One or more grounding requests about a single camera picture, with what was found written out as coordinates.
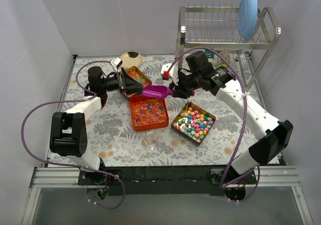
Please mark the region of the purple plastic scoop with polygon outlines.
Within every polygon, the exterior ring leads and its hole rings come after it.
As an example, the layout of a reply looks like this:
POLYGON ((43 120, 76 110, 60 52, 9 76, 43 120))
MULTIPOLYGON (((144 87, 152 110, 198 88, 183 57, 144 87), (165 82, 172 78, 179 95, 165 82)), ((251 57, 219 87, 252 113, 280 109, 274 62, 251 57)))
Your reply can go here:
MULTIPOLYGON (((179 87, 179 90, 187 90, 184 87, 179 87)), ((172 96, 173 91, 171 91, 168 87, 163 85, 150 85, 145 87, 142 90, 142 95, 151 98, 164 99, 168 96, 172 96)))

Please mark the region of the clear glass jar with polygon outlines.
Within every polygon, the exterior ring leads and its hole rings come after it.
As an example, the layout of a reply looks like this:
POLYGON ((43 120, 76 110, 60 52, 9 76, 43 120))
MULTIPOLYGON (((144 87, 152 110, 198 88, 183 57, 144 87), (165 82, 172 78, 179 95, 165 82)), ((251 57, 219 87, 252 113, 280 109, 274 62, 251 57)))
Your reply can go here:
POLYGON ((148 152, 155 152, 158 146, 158 135, 155 132, 148 131, 144 136, 145 148, 148 152))

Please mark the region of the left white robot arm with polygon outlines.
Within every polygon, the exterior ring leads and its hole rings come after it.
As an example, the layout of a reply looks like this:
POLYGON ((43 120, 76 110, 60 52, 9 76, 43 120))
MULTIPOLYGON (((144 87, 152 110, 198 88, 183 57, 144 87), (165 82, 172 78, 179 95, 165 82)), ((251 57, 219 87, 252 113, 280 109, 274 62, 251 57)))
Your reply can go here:
POLYGON ((142 93, 143 85, 126 74, 123 68, 105 75, 99 66, 90 67, 84 101, 65 112, 52 116, 50 150, 68 157, 85 171, 85 177, 97 185, 106 181, 103 161, 87 149, 86 122, 107 103, 107 93, 119 90, 122 93, 142 93))

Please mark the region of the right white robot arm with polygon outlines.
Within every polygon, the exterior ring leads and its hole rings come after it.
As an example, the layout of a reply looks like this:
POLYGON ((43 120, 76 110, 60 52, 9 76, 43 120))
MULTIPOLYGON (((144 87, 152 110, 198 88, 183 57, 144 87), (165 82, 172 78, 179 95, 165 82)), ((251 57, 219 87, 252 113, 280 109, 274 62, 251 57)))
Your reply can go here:
POLYGON ((172 96, 188 98, 199 88, 209 91, 242 119, 236 146, 240 146, 246 128, 252 131, 257 140, 245 152, 232 153, 220 181, 220 185, 226 187, 241 182, 254 168, 268 164, 285 149, 293 131, 293 124, 288 120, 280 121, 260 106, 246 92, 240 75, 221 54, 213 52, 225 65, 214 68, 204 51, 195 48, 191 51, 193 53, 186 58, 188 75, 178 68, 177 59, 162 66, 162 78, 172 81, 169 85, 172 96))

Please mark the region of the dark tin translucent star candies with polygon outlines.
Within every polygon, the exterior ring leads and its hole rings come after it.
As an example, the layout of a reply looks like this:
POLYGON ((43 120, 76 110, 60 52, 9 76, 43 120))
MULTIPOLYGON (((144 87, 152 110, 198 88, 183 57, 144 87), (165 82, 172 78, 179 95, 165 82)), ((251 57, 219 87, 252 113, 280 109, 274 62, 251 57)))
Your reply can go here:
POLYGON ((137 67, 133 66, 131 68, 129 68, 128 70, 125 71, 125 73, 132 78, 133 80, 135 80, 136 82, 140 83, 142 85, 142 89, 140 89, 138 92, 135 93, 124 93, 123 96, 125 97, 125 99, 127 101, 130 101, 130 98, 133 96, 138 96, 138 95, 142 95, 142 90, 149 86, 152 85, 152 81, 145 75, 143 74, 142 71, 140 71, 137 67))

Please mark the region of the dark tin pastel star candies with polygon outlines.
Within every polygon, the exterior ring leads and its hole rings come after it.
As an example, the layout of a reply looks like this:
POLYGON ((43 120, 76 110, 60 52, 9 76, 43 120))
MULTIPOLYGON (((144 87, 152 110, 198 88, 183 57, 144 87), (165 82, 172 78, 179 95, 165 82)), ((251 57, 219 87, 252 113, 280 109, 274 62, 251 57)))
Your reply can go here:
POLYGON ((199 146, 215 121, 216 117, 213 114, 187 102, 172 121, 171 130, 195 146, 199 146))

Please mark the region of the teal white bowl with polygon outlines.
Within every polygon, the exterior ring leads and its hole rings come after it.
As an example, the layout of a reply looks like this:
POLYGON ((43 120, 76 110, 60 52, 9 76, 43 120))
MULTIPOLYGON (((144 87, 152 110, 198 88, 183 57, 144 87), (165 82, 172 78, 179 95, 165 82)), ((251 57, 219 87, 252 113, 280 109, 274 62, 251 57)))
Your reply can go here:
POLYGON ((213 62, 214 61, 214 57, 215 57, 215 54, 213 53, 213 50, 212 49, 205 49, 204 50, 209 62, 213 62))

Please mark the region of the yellow green bowl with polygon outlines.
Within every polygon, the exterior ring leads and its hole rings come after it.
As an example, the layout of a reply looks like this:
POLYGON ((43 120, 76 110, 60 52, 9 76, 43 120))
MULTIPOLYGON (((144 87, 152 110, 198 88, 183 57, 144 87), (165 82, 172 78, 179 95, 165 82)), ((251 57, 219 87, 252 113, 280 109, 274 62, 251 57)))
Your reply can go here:
POLYGON ((220 64, 220 65, 218 65, 217 67, 218 67, 218 68, 219 68, 219 67, 227 68, 228 66, 227 66, 226 64, 220 64))

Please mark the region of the floral table mat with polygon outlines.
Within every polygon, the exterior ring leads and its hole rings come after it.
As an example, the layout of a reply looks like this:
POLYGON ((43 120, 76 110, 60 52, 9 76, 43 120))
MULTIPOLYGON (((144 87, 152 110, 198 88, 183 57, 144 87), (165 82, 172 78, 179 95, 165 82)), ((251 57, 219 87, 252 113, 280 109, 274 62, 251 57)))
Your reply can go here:
MULTIPOLYGON (((83 90, 75 80, 79 68, 88 62, 111 59, 77 57, 65 99, 83 97, 83 90)), ((167 86, 168 83, 162 80, 160 71, 163 64, 174 60, 174 55, 144 56, 142 59, 139 70, 152 84, 167 86)), ((108 93, 107 107, 95 113, 86 123, 89 141, 87 148, 104 160, 106 166, 227 164, 239 138, 242 120, 228 105, 201 89, 188 100, 166 98, 170 124, 188 101, 216 117, 214 126, 199 146, 171 131, 169 125, 154 130, 158 136, 157 151, 149 153, 145 148, 145 132, 136 132, 133 129, 129 101, 119 91, 114 91, 108 93)))

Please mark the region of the cream plate black spot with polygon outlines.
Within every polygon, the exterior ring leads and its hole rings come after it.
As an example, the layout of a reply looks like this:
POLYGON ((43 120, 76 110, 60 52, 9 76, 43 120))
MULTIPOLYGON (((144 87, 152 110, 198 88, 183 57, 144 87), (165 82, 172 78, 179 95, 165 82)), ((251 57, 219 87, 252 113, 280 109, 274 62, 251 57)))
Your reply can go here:
POLYGON ((137 52, 126 52, 120 56, 122 60, 121 67, 124 69, 129 69, 133 66, 139 67, 142 64, 142 56, 137 52))

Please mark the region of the orange tin of lollipops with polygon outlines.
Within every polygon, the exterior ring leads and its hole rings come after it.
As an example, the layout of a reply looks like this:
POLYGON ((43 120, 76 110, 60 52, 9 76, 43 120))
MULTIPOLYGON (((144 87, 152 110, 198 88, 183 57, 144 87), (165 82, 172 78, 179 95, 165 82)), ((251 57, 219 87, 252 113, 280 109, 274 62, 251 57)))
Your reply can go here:
POLYGON ((169 114, 165 99, 145 97, 130 98, 133 129, 137 132, 165 128, 169 125, 169 114))

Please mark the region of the patterned beige bowl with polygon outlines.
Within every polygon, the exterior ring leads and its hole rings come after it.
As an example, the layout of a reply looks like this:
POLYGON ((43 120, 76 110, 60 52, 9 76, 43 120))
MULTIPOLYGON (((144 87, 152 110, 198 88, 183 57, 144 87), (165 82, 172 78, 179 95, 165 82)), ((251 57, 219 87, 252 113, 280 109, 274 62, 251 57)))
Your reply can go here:
POLYGON ((229 49, 221 50, 220 55, 223 56, 224 59, 230 63, 230 50, 229 49))

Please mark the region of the steel dish rack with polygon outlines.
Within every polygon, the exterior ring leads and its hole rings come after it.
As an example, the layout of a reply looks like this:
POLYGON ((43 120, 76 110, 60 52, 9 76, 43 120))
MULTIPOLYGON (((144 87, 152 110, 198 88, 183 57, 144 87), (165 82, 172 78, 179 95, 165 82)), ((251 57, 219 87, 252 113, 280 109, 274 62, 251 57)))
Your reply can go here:
POLYGON ((244 52, 263 50, 258 66, 251 68, 252 77, 246 84, 250 89, 280 39, 281 26, 273 9, 265 7, 257 11, 254 33, 246 40, 238 30, 238 9, 222 5, 180 7, 175 51, 178 66, 182 66, 180 55, 184 50, 198 46, 217 51, 228 49, 236 62, 244 52))

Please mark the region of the blue plate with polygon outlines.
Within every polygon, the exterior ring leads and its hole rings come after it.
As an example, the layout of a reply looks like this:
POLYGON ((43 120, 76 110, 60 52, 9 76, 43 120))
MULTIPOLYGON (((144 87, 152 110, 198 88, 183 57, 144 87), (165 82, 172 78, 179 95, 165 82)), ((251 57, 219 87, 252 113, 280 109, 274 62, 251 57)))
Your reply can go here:
POLYGON ((238 8, 238 31, 244 40, 250 40, 257 22, 258 0, 241 0, 238 8))

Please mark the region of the black base bar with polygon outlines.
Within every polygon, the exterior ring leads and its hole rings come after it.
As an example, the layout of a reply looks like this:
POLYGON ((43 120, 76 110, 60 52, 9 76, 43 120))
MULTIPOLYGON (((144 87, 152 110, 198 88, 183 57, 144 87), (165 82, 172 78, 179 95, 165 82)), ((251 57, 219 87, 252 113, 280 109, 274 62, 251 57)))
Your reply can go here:
MULTIPOLYGON (((209 194, 224 195, 220 180, 226 165, 105 167, 102 171, 119 177, 126 195, 209 194)), ((120 182, 107 176, 109 195, 122 195, 120 182)), ((80 170, 78 185, 104 186, 104 175, 80 170)))

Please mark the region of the aluminium frame rail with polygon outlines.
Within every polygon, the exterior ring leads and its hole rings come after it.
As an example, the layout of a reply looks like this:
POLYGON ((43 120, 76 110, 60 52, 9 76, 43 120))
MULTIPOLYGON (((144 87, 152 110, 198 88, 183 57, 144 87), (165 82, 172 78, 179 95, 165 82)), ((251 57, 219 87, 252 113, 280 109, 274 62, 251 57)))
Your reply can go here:
MULTIPOLYGON (((70 188, 78 185, 80 170, 72 167, 35 168, 30 188, 70 188)), ((261 166, 255 170, 262 187, 301 186, 294 166, 261 166)))

